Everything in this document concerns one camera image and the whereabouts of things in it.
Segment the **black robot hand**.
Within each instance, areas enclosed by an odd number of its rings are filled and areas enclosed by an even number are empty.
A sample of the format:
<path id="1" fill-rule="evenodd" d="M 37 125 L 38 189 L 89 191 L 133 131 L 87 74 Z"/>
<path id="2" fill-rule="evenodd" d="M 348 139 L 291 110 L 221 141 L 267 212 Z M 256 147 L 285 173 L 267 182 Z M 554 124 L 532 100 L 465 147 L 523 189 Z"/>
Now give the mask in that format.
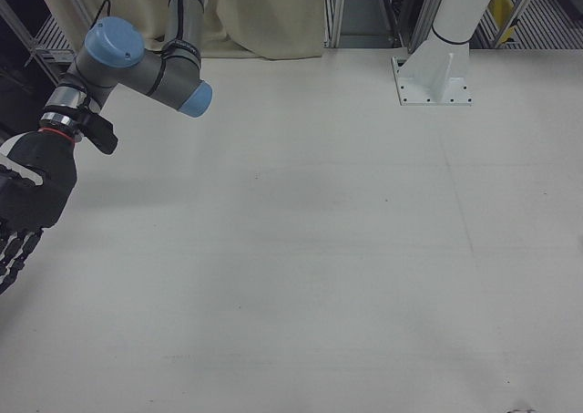
<path id="1" fill-rule="evenodd" d="M 76 183 L 74 141 L 56 130 L 27 132 L 1 156 L 2 291 L 57 223 Z"/>

